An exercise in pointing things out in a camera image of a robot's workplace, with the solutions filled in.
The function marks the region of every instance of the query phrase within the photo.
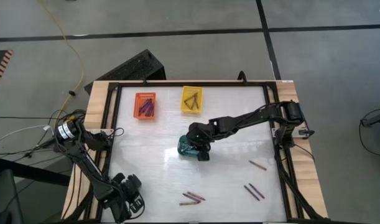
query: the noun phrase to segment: yellow cable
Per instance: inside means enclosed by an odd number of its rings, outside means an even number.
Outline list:
[[[80,62],[80,67],[82,69],[82,72],[81,72],[81,77],[80,77],[80,81],[78,82],[78,84],[76,85],[76,87],[72,90],[72,91],[76,91],[76,89],[78,89],[78,87],[82,84],[83,82],[83,78],[85,77],[85,66],[83,65],[83,61],[82,59],[80,58],[78,52],[68,43],[67,41],[67,38],[65,37],[65,34],[64,34],[64,31],[63,29],[60,27],[60,25],[58,24],[57,20],[54,18],[53,14],[47,9],[46,7],[46,2],[45,0],[39,0],[41,3],[42,3],[42,7],[46,10],[47,14],[50,16],[50,18],[52,18],[54,24],[58,27],[58,29],[60,30],[61,32],[61,35],[63,36],[64,38],[64,42],[67,46],[69,46],[71,48],[71,50],[75,53],[76,57],[78,58],[79,62]],[[61,115],[61,112],[62,110],[64,110],[65,106],[67,105],[68,101],[71,99],[71,95],[69,95],[67,97],[67,99],[65,100],[64,104],[62,105],[60,111],[58,112],[57,114],[57,118],[60,117]],[[54,128],[56,127],[56,124],[57,124],[57,119],[55,120],[54,122]]]

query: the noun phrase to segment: orange basket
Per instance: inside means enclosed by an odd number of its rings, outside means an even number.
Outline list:
[[[156,101],[155,93],[136,93],[133,116],[137,119],[154,119]]]

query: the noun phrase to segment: wooden table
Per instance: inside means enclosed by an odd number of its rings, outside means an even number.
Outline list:
[[[120,81],[121,83],[135,83],[135,82],[141,82],[141,81]],[[158,81],[149,81],[152,82],[187,82],[183,80],[175,80],[175,81],[166,81],[166,80],[158,80]],[[199,80],[199,81],[188,81],[188,82],[241,82],[241,80]],[[277,85],[277,92],[279,95],[280,101],[296,101],[299,102],[299,99],[297,98],[295,84],[293,81],[285,81],[285,80],[279,80],[279,81],[270,81],[270,80],[252,80],[252,82],[275,82]],[[106,104],[106,96],[108,91],[108,85],[109,81],[97,81],[93,84],[93,89],[91,91],[89,104],[86,112],[85,117],[85,127],[88,129],[98,129],[101,127],[101,121],[103,119],[103,113],[104,113],[104,107]],[[109,113],[107,117],[107,128],[112,128],[112,114],[114,110],[114,101],[115,101],[115,94],[116,92],[113,92],[113,95],[111,97],[111,102],[109,104]],[[295,143],[299,146],[305,148],[309,152],[311,152],[310,144],[308,140],[303,139],[295,139]],[[94,159],[95,158],[95,151],[89,152],[90,156]],[[292,160],[294,164],[294,170],[295,175],[297,179],[297,185],[303,196],[306,198],[306,200],[309,202],[309,204],[315,209],[317,213],[319,213],[323,217],[327,217],[327,210],[325,208],[325,203],[322,197],[322,192],[320,188],[320,183],[318,181],[317,171],[315,169],[315,165],[313,162],[313,159],[303,150],[293,147],[291,149],[291,155]],[[104,157],[105,154],[101,155],[101,160],[99,163],[99,167],[101,168],[104,164]],[[63,208],[63,214],[65,213],[69,201],[72,197],[71,205],[68,208],[67,214],[65,217],[69,216],[75,209],[77,201],[79,199],[79,202],[83,199],[83,197],[88,192],[90,183],[88,179],[80,172],[80,169],[77,167],[75,169],[75,181],[73,178],[71,178],[70,185],[67,190],[67,196],[65,198],[65,204]],[[289,196],[289,203],[290,203],[290,210],[292,214],[292,218],[297,218],[297,212],[295,209],[295,200],[294,196],[292,195],[292,192],[287,187],[287,192]],[[91,206],[91,213],[90,218],[96,217],[96,209],[97,209],[97,200],[94,198],[93,203]]]

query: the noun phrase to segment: tabletop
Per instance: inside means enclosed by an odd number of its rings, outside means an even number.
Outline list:
[[[120,82],[120,83],[139,83],[141,81],[111,81],[111,82]],[[241,82],[240,80],[191,80],[191,81],[183,81],[183,80],[158,80],[158,81],[149,81],[159,82],[159,83],[172,83],[172,82]],[[270,81],[270,80],[252,80],[249,82],[275,82],[277,86],[277,92],[280,101],[296,101],[299,102],[297,98],[297,93],[295,89],[295,84],[290,80],[279,80],[279,81]],[[108,92],[109,81],[97,81],[93,84],[93,89],[90,95],[86,117],[85,117],[85,127],[88,129],[98,129],[101,126],[101,122],[103,119],[104,108],[106,106],[106,97]],[[111,103],[109,104],[109,113],[107,117],[106,127],[110,128],[112,126],[112,115],[114,110],[114,101],[115,101],[116,92],[112,92]],[[308,152],[312,152],[310,148],[310,144],[308,140],[304,139],[295,139],[295,143]],[[94,159],[96,153],[94,151],[89,152],[90,156]],[[323,217],[327,217],[327,210],[325,208],[325,202],[323,200],[320,183],[318,181],[317,171],[315,169],[315,164],[313,163],[313,159],[303,150],[294,147],[291,149],[291,155],[293,160],[293,167],[295,171],[295,176],[297,180],[297,185],[300,192],[303,194],[305,199],[309,202],[309,204]],[[99,163],[99,167],[101,168],[104,165],[105,154],[101,154],[101,159]],[[75,175],[77,177],[75,181],[71,178],[70,185],[67,190],[67,196],[65,199],[65,204],[63,208],[63,214],[68,209],[65,217],[68,217],[76,208],[76,205],[80,203],[83,197],[89,190],[90,183],[88,179],[80,172],[80,169],[75,169]],[[297,212],[295,207],[295,199],[292,195],[292,192],[287,187],[289,205],[290,205],[290,213],[292,218],[297,218]],[[89,218],[96,218],[98,202],[94,198],[91,204],[91,210]]]

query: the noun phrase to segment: white table surface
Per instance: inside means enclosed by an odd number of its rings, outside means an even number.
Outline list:
[[[264,222],[285,221],[270,127],[262,123],[211,143],[210,161],[181,156],[178,139],[193,122],[208,123],[221,116],[239,116],[266,104],[261,87],[204,87],[201,114],[180,110],[182,87],[124,87],[109,176],[136,174],[146,202],[144,214],[130,222]],[[155,92],[155,120],[133,118],[135,94]],[[267,168],[263,171],[248,160]],[[265,199],[257,201],[243,185],[252,183]],[[182,193],[206,198],[198,205]],[[110,209],[102,222],[113,222]]]

